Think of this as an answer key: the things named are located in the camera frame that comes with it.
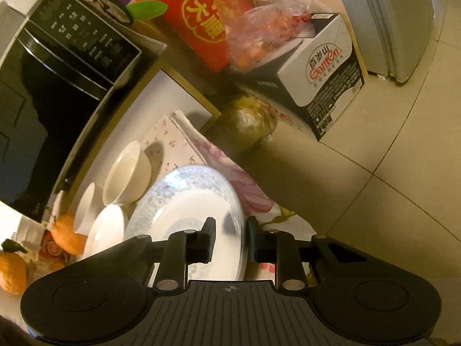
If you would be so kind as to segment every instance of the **pink plastic bag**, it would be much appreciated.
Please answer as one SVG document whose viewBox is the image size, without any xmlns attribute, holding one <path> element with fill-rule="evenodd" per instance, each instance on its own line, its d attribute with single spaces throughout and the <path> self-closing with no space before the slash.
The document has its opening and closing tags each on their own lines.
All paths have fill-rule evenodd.
<svg viewBox="0 0 461 346">
<path fill-rule="evenodd" d="M 256 67 L 269 53 L 296 37 L 309 21 L 313 0 L 216 1 L 226 29 L 229 60 L 239 71 Z"/>
</svg>

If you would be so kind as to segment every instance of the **microwave handle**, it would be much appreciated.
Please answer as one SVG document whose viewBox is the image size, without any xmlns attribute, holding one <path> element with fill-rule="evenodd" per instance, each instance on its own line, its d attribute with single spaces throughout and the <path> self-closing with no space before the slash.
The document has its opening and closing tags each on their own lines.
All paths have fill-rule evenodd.
<svg viewBox="0 0 461 346">
<path fill-rule="evenodd" d="M 98 101 L 101 101 L 107 94 L 107 89 L 89 79 L 80 71 L 76 70 L 56 56 L 27 29 L 23 28 L 21 30 L 17 37 L 17 41 L 24 47 L 28 54 L 71 86 L 79 89 Z"/>
</svg>

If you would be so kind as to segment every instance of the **green leaf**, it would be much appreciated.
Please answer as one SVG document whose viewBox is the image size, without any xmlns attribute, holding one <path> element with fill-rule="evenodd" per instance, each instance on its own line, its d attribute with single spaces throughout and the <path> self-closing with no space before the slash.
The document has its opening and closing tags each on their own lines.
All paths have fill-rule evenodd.
<svg viewBox="0 0 461 346">
<path fill-rule="evenodd" d="M 133 19 L 145 20 L 161 16 L 167 11 L 168 5 L 155 0 L 144 0 L 126 5 Z"/>
<path fill-rule="evenodd" d="M 23 252 L 25 254 L 28 253 L 28 251 L 21 246 L 18 242 L 12 241 L 11 239 L 5 239 L 5 241 L 1 244 L 1 247 L 4 252 Z"/>
</svg>

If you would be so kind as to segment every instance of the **oval plate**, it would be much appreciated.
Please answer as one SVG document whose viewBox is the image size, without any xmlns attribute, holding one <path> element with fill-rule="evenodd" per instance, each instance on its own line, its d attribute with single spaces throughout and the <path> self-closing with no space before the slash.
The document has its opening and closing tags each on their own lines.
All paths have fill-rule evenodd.
<svg viewBox="0 0 461 346">
<path fill-rule="evenodd" d="M 153 241 L 166 240 L 181 230 L 200 230 L 207 217 L 216 219 L 213 257 L 208 264 L 189 265 L 188 279 L 241 281 L 245 216 L 232 185 L 209 166 L 183 166 L 157 181 L 139 201 L 124 239 L 149 234 Z"/>
</svg>

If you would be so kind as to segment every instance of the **microwave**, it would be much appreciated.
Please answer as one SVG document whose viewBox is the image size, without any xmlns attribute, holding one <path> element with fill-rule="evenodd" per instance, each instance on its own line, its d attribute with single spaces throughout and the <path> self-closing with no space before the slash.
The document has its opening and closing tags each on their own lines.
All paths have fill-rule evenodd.
<svg viewBox="0 0 461 346">
<path fill-rule="evenodd" d="M 0 201 L 37 222 L 141 51 L 82 0 L 0 2 Z"/>
</svg>

